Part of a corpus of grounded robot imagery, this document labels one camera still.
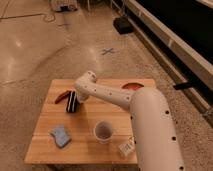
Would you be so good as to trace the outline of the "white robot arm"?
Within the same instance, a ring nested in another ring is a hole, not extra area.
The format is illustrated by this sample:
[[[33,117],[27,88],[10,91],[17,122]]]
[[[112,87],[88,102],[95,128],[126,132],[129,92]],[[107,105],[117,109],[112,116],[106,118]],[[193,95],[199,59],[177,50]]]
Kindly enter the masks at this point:
[[[170,108],[159,89],[101,85],[92,71],[78,77],[74,87],[80,103],[93,96],[129,112],[140,171],[186,171]]]

